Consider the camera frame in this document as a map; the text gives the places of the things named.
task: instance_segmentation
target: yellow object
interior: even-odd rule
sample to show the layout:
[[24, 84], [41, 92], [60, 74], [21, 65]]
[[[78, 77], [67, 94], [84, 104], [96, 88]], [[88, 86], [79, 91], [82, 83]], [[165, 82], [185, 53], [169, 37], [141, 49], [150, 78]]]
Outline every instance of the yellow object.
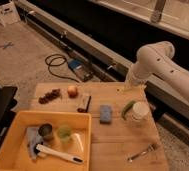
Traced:
[[[83, 159], [83, 164], [76, 165], [54, 156], [47, 156], [45, 159], [38, 158], [36, 162], [31, 160], [27, 151], [26, 128], [46, 122], [53, 126], [54, 136], [57, 134], [58, 125], [63, 123], [70, 125], [73, 133], [80, 135], [83, 151], [77, 141], [72, 141], [69, 148], [63, 148], [60, 139], [54, 138], [50, 145], [55, 150], [79, 156]], [[0, 171], [89, 171], [90, 144], [91, 116], [89, 114], [21, 111], [16, 115], [1, 146]]]

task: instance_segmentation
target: gray floor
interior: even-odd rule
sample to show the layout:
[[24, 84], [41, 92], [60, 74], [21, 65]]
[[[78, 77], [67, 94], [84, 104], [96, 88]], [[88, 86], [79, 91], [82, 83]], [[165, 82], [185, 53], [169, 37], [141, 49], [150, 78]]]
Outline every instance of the gray floor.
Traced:
[[[50, 75], [44, 63], [46, 56], [63, 52], [25, 23], [19, 22], [5, 28], [0, 25], [0, 45], [8, 42], [12, 42], [14, 46], [5, 50], [0, 48], [0, 85], [18, 87], [18, 105], [15, 111], [29, 108], [29, 100], [37, 83], [68, 81]], [[57, 68], [55, 72], [75, 78], [66, 65]], [[170, 170], [189, 171], [189, 130], [168, 115], [160, 119], [157, 128]]]

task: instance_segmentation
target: metal tool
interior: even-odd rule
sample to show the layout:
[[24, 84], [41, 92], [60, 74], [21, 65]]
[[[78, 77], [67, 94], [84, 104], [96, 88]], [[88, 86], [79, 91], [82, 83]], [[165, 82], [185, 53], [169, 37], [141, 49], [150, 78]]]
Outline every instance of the metal tool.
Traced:
[[155, 144], [155, 143], [149, 144], [149, 146], [146, 149], [144, 149], [143, 151], [141, 151], [131, 157], [128, 157], [127, 161], [131, 163], [131, 162], [133, 162], [133, 160], [137, 159], [138, 157], [144, 156], [145, 154], [147, 154], [151, 151], [155, 151], [157, 148], [158, 148], [157, 144]]

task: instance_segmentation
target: white object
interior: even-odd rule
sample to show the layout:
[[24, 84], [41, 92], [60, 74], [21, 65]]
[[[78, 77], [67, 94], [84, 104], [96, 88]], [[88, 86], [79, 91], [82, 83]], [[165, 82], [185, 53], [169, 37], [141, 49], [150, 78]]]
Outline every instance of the white object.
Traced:
[[50, 155], [54, 155], [54, 156], [60, 157], [60, 158], [62, 158], [64, 160], [71, 161], [73, 163], [77, 163], [77, 164], [83, 163], [83, 160], [80, 159], [77, 156], [73, 156], [73, 155], [70, 155], [68, 153], [62, 153], [62, 152], [53, 150], [53, 149], [51, 149], [49, 147], [46, 147], [44, 145], [41, 145], [41, 144], [38, 144], [36, 146], [36, 149], [39, 150], [40, 152], [43, 152], [43, 153], [46, 153], [46, 154], [50, 154]]
[[14, 2], [11, 1], [7, 4], [0, 5], [0, 24], [5, 27], [7, 24], [18, 21], [20, 21], [20, 16], [18, 15]]
[[132, 118], [141, 121], [149, 112], [149, 106], [145, 102], [136, 102], [132, 107]]
[[173, 45], [166, 41], [141, 47], [137, 51], [137, 62], [130, 67], [126, 81], [130, 85], [144, 84], [154, 73], [189, 102], [189, 71], [171, 61], [174, 51]]
[[77, 142], [79, 143], [80, 149], [83, 152], [83, 143], [82, 143], [82, 140], [80, 138], [80, 134], [74, 133], [73, 136], [75, 136], [77, 138]]

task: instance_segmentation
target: cable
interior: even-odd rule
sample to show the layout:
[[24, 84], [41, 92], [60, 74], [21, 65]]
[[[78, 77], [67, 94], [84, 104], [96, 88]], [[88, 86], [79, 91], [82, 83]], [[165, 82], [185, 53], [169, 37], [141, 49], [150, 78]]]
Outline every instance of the cable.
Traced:
[[70, 58], [73, 58], [71, 53], [74, 51], [70, 46], [63, 44], [62, 41], [59, 39], [58, 41], [59, 46], [61, 50], [63, 50]]
[[[62, 61], [61, 63], [59, 63], [59, 64], [52, 64], [52, 63], [53, 63], [55, 60], [57, 60], [57, 59], [63, 59], [63, 61]], [[62, 55], [62, 54], [52, 54], [52, 55], [49, 55], [49, 56], [46, 57], [45, 63], [46, 63], [46, 65], [48, 66], [48, 71], [49, 71], [49, 73], [52, 74], [53, 76], [56, 76], [56, 77], [62, 78], [62, 79], [72, 80], [72, 81], [75, 81], [75, 82], [78, 82], [78, 83], [79, 83], [79, 81], [76, 80], [76, 79], [74, 79], [74, 78], [66, 77], [66, 76], [61, 76], [61, 75], [57, 75], [57, 74], [55, 74], [55, 73], [53, 73], [53, 72], [51, 71], [51, 67], [59, 67], [59, 66], [65, 64], [65, 63], [66, 63], [67, 66], [68, 66], [68, 61], [67, 61], [67, 59], [66, 59], [66, 57], [65, 57], [64, 55]]]

